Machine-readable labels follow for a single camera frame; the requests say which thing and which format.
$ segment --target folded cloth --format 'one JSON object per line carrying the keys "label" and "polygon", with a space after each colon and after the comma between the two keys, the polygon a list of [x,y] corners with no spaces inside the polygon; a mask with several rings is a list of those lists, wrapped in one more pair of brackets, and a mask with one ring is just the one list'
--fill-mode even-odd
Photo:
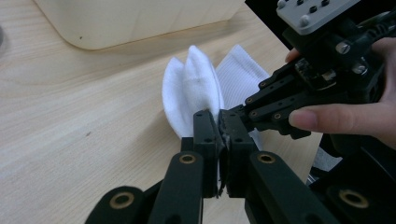
{"label": "folded cloth", "polygon": [[[193,137],[194,113],[208,109],[217,122],[220,109],[241,105],[268,77],[239,45],[230,50],[216,70],[203,52],[191,46],[186,64],[172,58],[165,69],[165,115],[178,137]],[[262,145],[257,132],[251,136],[258,146]]]}

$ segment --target fingernail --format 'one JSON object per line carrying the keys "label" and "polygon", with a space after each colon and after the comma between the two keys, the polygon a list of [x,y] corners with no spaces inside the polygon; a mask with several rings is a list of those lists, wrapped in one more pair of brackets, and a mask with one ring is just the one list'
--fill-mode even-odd
{"label": "fingernail", "polygon": [[318,126],[318,117],[311,110],[294,110],[289,115],[289,124],[299,129],[314,131]]}

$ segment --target finger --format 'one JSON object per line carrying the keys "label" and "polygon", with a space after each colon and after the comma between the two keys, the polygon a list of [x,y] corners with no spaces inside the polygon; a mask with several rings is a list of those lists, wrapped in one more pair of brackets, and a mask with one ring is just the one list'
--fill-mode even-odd
{"label": "finger", "polygon": [[288,55],[286,55],[285,63],[289,63],[294,59],[298,58],[299,56],[300,53],[297,51],[297,49],[292,49],[291,51],[289,51]]}
{"label": "finger", "polygon": [[381,103],[312,105],[291,112],[289,123],[311,132],[379,136],[396,127],[395,111],[395,106]]}

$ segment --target mounting hole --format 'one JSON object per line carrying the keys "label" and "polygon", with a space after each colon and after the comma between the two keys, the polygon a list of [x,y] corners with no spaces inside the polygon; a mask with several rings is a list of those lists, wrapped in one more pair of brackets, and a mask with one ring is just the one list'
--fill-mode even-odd
{"label": "mounting hole", "polygon": [[259,160],[262,163],[274,163],[275,162],[275,158],[268,154],[259,154],[257,156],[257,160]]}
{"label": "mounting hole", "polygon": [[369,206],[369,202],[364,196],[351,189],[341,189],[338,196],[344,203],[356,208],[367,208]]}
{"label": "mounting hole", "polygon": [[182,155],[178,160],[184,164],[191,164],[196,161],[195,157],[190,154]]}
{"label": "mounting hole", "polygon": [[113,209],[126,208],[134,202],[134,195],[131,192],[120,192],[110,200],[110,207]]}

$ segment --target wood grain surface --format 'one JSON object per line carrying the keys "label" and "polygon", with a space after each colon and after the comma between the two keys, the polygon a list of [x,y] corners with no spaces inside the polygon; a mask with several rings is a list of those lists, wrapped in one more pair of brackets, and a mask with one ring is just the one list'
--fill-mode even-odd
{"label": "wood grain surface", "polygon": [[[245,5],[229,21],[96,51],[62,40],[32,0],[1,0],[0,26],[0,223],[83,223],[109,190],[161,180],[180,148],[163,71],[190,45],[216,66],[239,44],[269,73],[288,52]],[[320,134],[262,135],[305,180]],[[243,200],[205,200],[204,223],[248,223]]]}

